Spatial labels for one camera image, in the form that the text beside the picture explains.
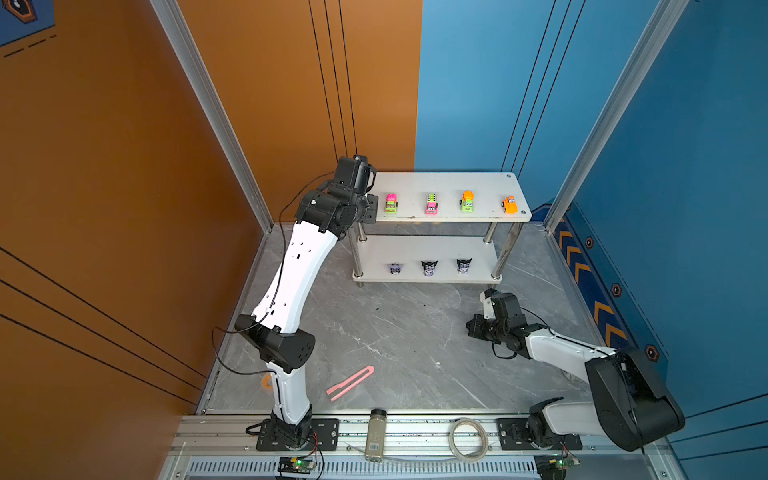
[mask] pink plastic tool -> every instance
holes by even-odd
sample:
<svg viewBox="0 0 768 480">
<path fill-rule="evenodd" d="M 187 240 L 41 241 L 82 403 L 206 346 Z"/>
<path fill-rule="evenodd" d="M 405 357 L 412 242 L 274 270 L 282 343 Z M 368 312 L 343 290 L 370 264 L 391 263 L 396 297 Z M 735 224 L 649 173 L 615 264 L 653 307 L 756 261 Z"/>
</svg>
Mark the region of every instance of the pink plastic tool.
<svg viewBox="0 0 768 480">
<path fill-rule="evenodd" d="M 355 388 L 360 382 L 367 379 L 373 374 L 373 365 L 368 365 L 366 368 L 360 370 L 355 375 L 350 376 L 348 379 L 344 380 L 343 382 L 332 386 L 331 388 L 326 390 L 326 393 L 328 395 L 331 394 L 331 392 L 334 392 L 338 389 L 343 389 L 341 392 L 338 392 L 334 396 L 331 397 L 331 402 L 340 399 L 344 394 L 346 394 L 349 390 Z"/>
</svg>

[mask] toy car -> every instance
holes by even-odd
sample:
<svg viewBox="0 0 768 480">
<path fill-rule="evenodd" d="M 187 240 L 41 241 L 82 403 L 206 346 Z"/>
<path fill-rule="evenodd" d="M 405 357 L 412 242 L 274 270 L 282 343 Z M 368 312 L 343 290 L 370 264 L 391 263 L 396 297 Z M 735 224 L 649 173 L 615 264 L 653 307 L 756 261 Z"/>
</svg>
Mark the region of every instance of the toy car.
<svg viewBox="0 0 768 480">
<path fill-rule="evenodd" d="M 472 212 L 475 209 L 472 206 L 472 201 L 474 199 L 475 199 L 475 195 L 473 195 L 471 191 L 467 190 L 466 192 L 464 192 L 464 195 L 462 196 L 462 199 L 459 202 L 462 205 L 462 212 Z"/>
<path fill-rule="evenodd" d="M 515 203 L 515 198 L 512 195 L 504 199 L 502 207 L 504 207 L 506 214 L 516 214 L 518 212 L 518 205 Z"/>
<path fill-rule="evenodd" d="M 427 215 L 437 215 L 437 196 L 427 194 L 427 208 L 424 210 Z"/>
<path fill-rule="evenodd" d="M 386 196 L 386 204 L 384 205 L 384 212 L 388 214 L 397 213 L 397 195 L 389 194 Z"/>
</svg>

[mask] floor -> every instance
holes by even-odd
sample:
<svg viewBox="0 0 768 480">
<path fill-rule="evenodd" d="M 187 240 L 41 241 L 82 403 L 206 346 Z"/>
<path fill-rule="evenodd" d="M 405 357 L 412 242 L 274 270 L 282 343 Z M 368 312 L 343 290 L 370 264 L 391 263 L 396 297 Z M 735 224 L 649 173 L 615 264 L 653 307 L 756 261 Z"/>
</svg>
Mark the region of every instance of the floor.
<svg viewBox="0 0 768 480">
<path fill-rule="evenodd" d="M 291 225 L 286 225 L 286 235 Z M 378 223 L 368 234 L 485 233 L 485 223 Z M 508 227 L 499 225 L 494 242 L 503 244 Z M 598 342 L 591 319 L 577 296 L 562 257 L 553 253 L 540 224 L 525 225 L 497 287 L 513 292 L 521 306 L 536 312 L 560 333 Z M 243 308 L 249 313 L 266 292 L 282 255 L 280 229 L 270 234 L 257 277 Z M 498 359 L 487 342 L 467 336 L 465 324 L 481 311 L 482 285 L 366 283 L 359 288 L 345 239 L 331 250 L 304 306 L 301 328 L 315 335 L 315 351 L 306 364 L 307 394 L 316 413 L 344 409 L 426 409 L 465 411 L 504 409 L 527 412 L 542 400 L 564 396 L 590 399 L 587 385 L 566 379 L 559 369 L 521 357 Z M 529 322 L 536 321 L 529 317 Z M 500 356 L 509 355 L 504 347 Z M 232 335 L 223 356 L 240 371 L 262 369 L 258 352 Z M 365 366 L 375 372 L 341 399 L 325 393 Z M 273 405 L 259 376 L 221 370 L 208 413 L 268 412 Z"/>
</svg>

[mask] shelf leg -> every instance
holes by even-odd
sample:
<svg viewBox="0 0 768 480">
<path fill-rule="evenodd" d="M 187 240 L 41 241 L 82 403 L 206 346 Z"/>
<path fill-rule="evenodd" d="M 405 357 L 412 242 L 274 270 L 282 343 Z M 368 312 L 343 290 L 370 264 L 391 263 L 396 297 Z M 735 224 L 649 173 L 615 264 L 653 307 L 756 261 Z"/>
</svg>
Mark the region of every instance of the shelf leg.
<svg viewBox="0 0 768 480">
<path fill-rule="evenodd" d="M 350 228 L 346 232 L 347 238 L 349 238 L 349 249 L 352 251 L 352 258 L 355 260 L 355 268 L 353 270 L 353 276 L 355 279 L 362 278 L 362 265 L 360 264 L 360 252 L 357 251 L 357 236 L 353 235 Z M 357 282 L 357 286 L 362 287 L 362 282 Z"/>
<path fill-rule="evenodd" d="M 357 237 L 361 242 L 368 241 L 368 235 L 366 235 L 366 231 L 362 228 L 362 223 L 355 222 L 355 228 L 357 229 Z"/>
<path fill-rule="evenodd" d="M 493 233 L 496 231 L 496 225 L 498 225 L 498 222 L 491 222 L 491 224 L 488 225 L 488 231 L 485 232 L 485 237 L 482 238 L 483 243 L 486 245 L 491 244 Z"/>
<path fill-rule="evenodd" d="M 507 239 L 504 240 L 504 246 L 498 255 L 498 262 L 496 262 L 496 267 L 491 272 L 491 278 L 493 280 L 499 280 L 502 278 L 502 270 L 504 269 L 504 265 L 507 263 L 509 254 L 512 252 L 512 247 L 514 247 L 515 242 L 518 241 L 518 237 L 520 237 L 520 231 L 522 229 L 523 222 L 514 222 L 512 224 L 512 228 L 509 229 L 509 235 L 507 235 Z"/>
</svg>

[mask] toy figurine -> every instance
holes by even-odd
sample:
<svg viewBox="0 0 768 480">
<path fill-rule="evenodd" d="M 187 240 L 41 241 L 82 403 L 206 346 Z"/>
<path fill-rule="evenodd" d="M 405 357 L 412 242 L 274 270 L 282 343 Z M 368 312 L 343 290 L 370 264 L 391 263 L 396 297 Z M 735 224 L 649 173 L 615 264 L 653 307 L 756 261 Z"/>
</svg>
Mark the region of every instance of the toy figurine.
<svg viewBox="0 0 768 480">
<path fill-rule="evenodd" d="M 472 262 L 471 258 L 469 260 L 456 260 L 456 264 L 458 265 L 458 272 L 467 273 L 469 271 L 470 262 Z"/>
<path fill-rule="evenodd" d="M 472 201 L 475 199 L 475 195 L 471 191 L 464 192 L 464 196 L 459 201 L 462 206 L 462 212 L 472 212 L 475 208 L 472 206 Z"/>
<path fill-rule="evenodd" d="M 507 214 L 516 214 L 518 212 L 518 205 L 515 203 L 515 198 L 512 195 L 504 199 L 502 207 L 504 207 L 504 212 Z"/>
<path fill-rule="evenodd" d="M 386 205 L 384 206 L 384 212 L 387 214 L 397 213 L 397 195 L 389 194 L 386 196 Z"/>
<path fill-rule="evenodd" d="M 437 260 L 435 260 L 434 262 L 425 262 L 422 260 L 422 268 L 424 269 L 424 276 L 434 275 L 436 266 L 437 266 Z"/>
<path fill-rule="evenodd" d="M 435 194 L 427 194 L 427 208 L 424 210 L 427 215 L 437 215 L 437 196 Z"/>
</svg>

